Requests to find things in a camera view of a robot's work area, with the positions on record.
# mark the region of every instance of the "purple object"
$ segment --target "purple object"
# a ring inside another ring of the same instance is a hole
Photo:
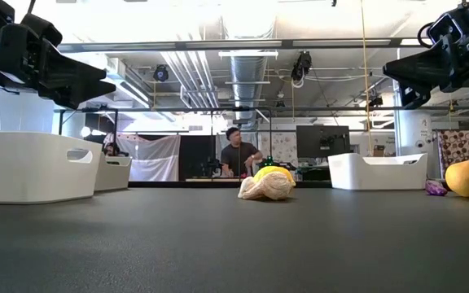
[[[427,180],[425,190],[428,195],[445,196],[448,191],[438,181]]]

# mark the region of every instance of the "computer monitor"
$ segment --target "computer monitor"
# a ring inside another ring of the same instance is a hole
[[[348,126],[296,126],[298,158],[326,158],[350,151]]]

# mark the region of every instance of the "hanging rope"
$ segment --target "hanging rope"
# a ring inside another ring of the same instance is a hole
[[[361,0],[362,6],[362,36],[363,36],[363,70],[365,71],[365,93],[366,93],[366,131],[368,132],[368,147],[369,155],[373,153],[372,150],[372,132],[370,131],[370,95],[368,92],[368,66],[366,64],[366,35],[365,35],[365,12],[363,10],[363,0]]]

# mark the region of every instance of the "black t-shirt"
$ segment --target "black t-shirt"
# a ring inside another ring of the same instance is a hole
[[[240,147],[226,146],[221,150],[220,161],[222,164],[229,165],[229,169],[233,170],[233,174],[238,176],[238,154],[240,154],[240,172],[242,174],[247,174],[247,168],[245,168],[245,160],[248,159],[251,155],[255,155],[258,152],[258,149],[255,148],[249,142],[241,142]]]

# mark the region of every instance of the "white plastic bin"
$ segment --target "white plastic bin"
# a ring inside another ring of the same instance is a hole
[[[421,190],[427,179],[427,154],[398,157],[329,157],[332,187],[343,190]]]
[[[101,145],[50,133],[0,132],[0,203],[94,194]]]
[[[128,188],[131,158],[106,157],[101,154],[95,191]]]

